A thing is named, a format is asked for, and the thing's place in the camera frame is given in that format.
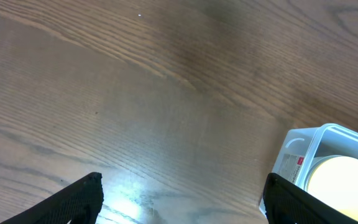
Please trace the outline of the yellow bowl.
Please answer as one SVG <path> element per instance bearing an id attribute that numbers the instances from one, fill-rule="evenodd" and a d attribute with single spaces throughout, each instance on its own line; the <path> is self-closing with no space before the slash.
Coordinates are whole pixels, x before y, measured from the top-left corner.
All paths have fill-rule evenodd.
<path id="1" fill-rule="evenodd" d="M 358 221 L 358 159 L 347 156 L 316 158 L 306 178 L 305 191 Z"/>

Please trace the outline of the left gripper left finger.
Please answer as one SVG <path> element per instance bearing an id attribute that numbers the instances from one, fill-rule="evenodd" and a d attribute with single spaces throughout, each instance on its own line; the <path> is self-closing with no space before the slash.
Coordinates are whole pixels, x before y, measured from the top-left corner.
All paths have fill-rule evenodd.
<path id="1" fill-rule="evenodd" d="M 95 224 L 104 201 L 101 179 L 91 172 L 1 224 Z"/>

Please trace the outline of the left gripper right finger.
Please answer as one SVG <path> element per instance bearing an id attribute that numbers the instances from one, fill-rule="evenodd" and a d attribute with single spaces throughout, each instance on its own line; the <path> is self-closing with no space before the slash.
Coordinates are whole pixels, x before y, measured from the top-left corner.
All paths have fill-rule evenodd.
<path id="1" fill-rule="evenodd" d="M 269 224 L 358 224 L 273 172 L 267 176 L 262 199 Z"/>

